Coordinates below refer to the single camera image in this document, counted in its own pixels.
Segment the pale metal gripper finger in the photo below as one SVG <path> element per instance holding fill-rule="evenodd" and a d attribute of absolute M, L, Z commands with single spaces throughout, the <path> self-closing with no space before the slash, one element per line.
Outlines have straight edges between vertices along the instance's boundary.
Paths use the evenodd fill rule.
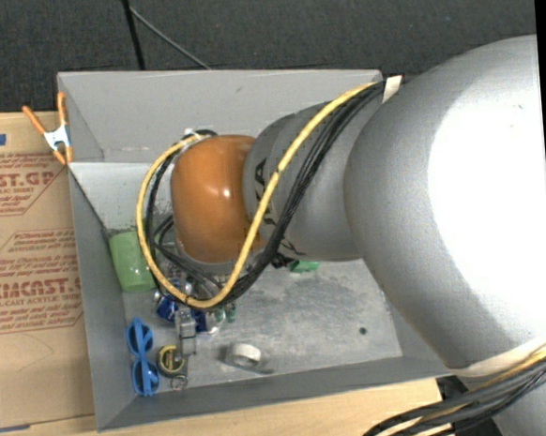
<path fill-rule="evenodd" d="M 197 352 L 196 322 L 190 308 L 182 307 L 174 314 L 175 333 L 173 371 L 175 376 L 188 377 L 190 359 Z"/>

